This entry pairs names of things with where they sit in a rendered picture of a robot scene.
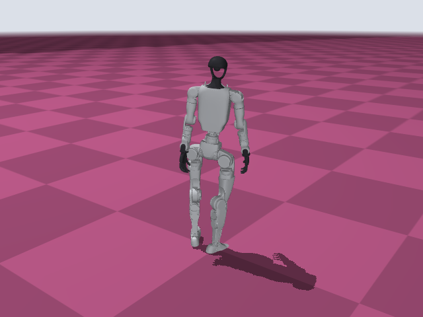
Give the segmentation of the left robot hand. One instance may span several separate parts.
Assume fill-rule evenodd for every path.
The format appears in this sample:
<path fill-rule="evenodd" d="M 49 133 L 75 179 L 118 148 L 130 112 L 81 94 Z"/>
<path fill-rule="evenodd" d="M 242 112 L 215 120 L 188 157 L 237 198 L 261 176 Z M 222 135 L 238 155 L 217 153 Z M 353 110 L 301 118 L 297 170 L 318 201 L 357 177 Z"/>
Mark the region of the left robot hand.
<path fill-rule="evenodd" d="M 187 160 L 187 153 L 188 153 L 188 151 L 185 151 L 185 149 L 186 149 L 186 145 L 185 144 L 182 144 L 181 147 L 180 147 L 181 154 L 180 154 L 180 160 L 179 160 L 180 161 L 180 166 L 179 167 L 180 167 L 180 169 L 183 172 L 188 173 L 190 171 L 187 169 L 186 163 L 188 164 L 188 166 L 190 166 L 190 163 Z"/>

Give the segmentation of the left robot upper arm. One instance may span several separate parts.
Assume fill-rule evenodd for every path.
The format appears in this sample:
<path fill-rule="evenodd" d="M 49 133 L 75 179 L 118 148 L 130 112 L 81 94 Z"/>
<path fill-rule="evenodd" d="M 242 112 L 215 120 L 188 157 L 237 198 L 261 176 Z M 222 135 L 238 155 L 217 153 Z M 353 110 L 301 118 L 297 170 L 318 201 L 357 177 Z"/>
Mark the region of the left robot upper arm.
<path fill-rule="evenodd" d="M 194 112 L 196 110 L 198 91 L 201 86 L 190 87 L 187 92 L 187 103 L 186 103 L 186 122 L 185 124 L 194 125 L 196 123 L 196 116 Z"/>

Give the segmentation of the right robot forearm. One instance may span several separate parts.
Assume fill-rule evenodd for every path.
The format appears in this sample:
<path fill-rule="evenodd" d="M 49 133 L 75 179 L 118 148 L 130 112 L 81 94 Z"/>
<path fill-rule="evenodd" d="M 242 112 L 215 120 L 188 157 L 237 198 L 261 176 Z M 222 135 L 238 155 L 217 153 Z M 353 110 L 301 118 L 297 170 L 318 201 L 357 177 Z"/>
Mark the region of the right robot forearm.
<path fill-rule="evenodd" d="M 243 122 L 244 125 L 244 129 L 241 129 L 237 132 L 238 136 L 239 136 L 239 143 L 241 146 L 241 153 L 243 153 L 243 149 L 247 149 L 248 150 L 248 154 L 250 151 L 249 148 L 249 139 L 248 139 L 248 131 L 247 131 L 247 121 L 244 120 Z"/>

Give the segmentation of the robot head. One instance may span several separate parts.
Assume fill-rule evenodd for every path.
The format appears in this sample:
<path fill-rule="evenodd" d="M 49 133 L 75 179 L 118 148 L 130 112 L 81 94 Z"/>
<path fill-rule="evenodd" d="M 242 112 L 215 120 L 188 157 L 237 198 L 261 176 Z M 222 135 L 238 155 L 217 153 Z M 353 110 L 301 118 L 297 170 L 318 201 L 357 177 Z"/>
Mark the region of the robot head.
<path fill-rule="evenodd" d="M 211 75 L 212 75 L 212 80 L 211 83 L 209 85 L 206 85 L 206 88 L 216 88 L 216 89 L 221 89 L 224 88 L 221 85 L 221 80 L 222 78 L 224 78 L 225 74 L 226 74 L 226 70 L 227 70 L 227 61 L 220 56 L 215 56 L 212 57 L 208 63 L 208 67 L 210 67 L 210 71 L 211 71 Z M 224 69 L 224 73 L 221 77 L 216 77 L 213 73 L 213 68 L 215 71 L 219 71 L 220 69 Z"/>

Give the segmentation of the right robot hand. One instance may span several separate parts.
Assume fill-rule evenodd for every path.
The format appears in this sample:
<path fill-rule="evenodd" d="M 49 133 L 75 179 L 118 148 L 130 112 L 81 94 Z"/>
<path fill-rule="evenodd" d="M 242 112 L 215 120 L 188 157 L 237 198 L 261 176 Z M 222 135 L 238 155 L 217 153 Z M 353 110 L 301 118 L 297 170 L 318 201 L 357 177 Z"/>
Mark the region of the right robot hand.
<path fill-rule="evenodd" d="M 241 168 L 241 174 L 244 174 L 247 171 L 248 165 L 249 165 L 249 155 L 248 154 L 248 150 L 247 149 L 243 149 L 243 153 L 242 156 L 245 158 L 245 160 L 243 161 L 243 163 L 245 164 L 244 168 Z"/>

